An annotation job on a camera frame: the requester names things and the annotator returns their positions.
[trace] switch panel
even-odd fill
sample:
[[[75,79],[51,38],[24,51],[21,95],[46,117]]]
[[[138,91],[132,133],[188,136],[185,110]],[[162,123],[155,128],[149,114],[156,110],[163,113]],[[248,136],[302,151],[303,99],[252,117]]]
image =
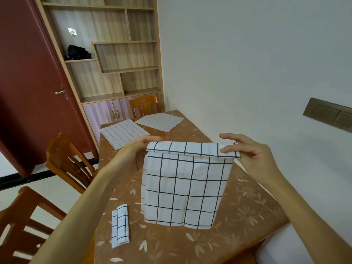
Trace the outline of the switch panel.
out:
[[[352,108],[311,98],[303,115],[352,132]]]

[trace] dining table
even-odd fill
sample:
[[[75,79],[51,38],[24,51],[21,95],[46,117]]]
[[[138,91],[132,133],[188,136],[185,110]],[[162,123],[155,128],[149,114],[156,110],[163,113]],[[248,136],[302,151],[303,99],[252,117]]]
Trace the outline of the dining table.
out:
[[[178,110],[166,113],[184,119],[169,132],[139,126],[150,135],[161,136],[163,141],[212,142]],[[117,152],[100,134],[99,169],[107,165]],[[223,263],[254,247],[288,223],[277,201],[235,162],[210,229],[147,223],[140,212],[144,156],[145,153],[137,155],[130,176],[115,187],[101,216],[95,232],[96,264],[122,261],[134,264]],[[130,242],[112,248],[112,211],[122,204],[128,207]]]

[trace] orange wooden chair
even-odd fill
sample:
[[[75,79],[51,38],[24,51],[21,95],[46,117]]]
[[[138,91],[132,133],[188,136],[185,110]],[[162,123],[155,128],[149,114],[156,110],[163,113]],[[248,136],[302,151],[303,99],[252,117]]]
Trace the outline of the orange wooden chair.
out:
[[[77,155],[89,171],[74,157]],[[45,166],[81,194],[87,189],[98,173],[68,137],[60,132],[46,150]]]
[[[0,245],[0,262],[3,264],[29,263],[32,256],[46,241],[47,238],[43,237],[48,237],[54,231],[52,228],[31,219],[31,215],[37,207],[59,220],[63,220],[66,216],[64,211],[28,186],[22,187],[18,193],[12,204],[7,209],[0,211],[0,235],[4,235],[5,229],[8,231]],[[84,264],[94,263],[94,246],[95,235],[90,241],[83,261]]]
[[[155,113],[160,113],[160,100],[159,100],[159,95],[144,95],[137,97],[134,100],[129,100],[130,103],[130,108],[133,114],[133,117],[135,118],[135,112],[134,109],[138,108],[139,113],[141,116],[146,116],[150,114],[155,114]],[[154,104],[156,104],[157,107],[157,112],[155,112],[154,109]]]

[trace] grid pattern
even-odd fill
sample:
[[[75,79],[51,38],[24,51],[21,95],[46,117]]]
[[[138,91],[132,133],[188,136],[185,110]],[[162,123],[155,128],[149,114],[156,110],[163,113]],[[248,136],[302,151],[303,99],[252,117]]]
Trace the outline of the grid pattern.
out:
[[[115,248],[119,245],[130,242],[129,216],[127,204],[120,205],[112,211],[111,220],[111,246]]]
[[[144,116],[143,118],[136,121],[136,123],[145,125],[160,131],[169,132],[177,124],[179,124],[183,118],[165,114],[157,113],[152,115]]]
[[[217,143],[149,143],[141,188],[145,221],[210,229],[233,159],[239,158],[238,152],[219,155],[222,147]]]
[[[100,132],[105,136],[115,150],[120,149],[129,141],[144,135],[149,135],[149,133],[130,119],[100,129]]]

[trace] floral tablecloth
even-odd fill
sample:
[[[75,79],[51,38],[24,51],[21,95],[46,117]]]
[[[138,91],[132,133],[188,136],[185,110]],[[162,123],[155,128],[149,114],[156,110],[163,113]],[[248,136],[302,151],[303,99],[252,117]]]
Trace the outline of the floral tablecloth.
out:
[[[184,118],[179,111],[167,113]],[[211,142],[186,118],[168,133],[140,126],[151,135],[162,136],[164,141]],[[115,154],[110,143],[100,135],[99,168]],[[142,154],[136,166],[143,167]],[[288,222],[275,199],[235,163],[214,225],[209,230],[144,222],[140,213],[141,184],[142,170],[139,170],[113,192],[96,229],[95,263],[222,263]],[[121,204],[128,205],[130,243],[112,249],[111,212]]]

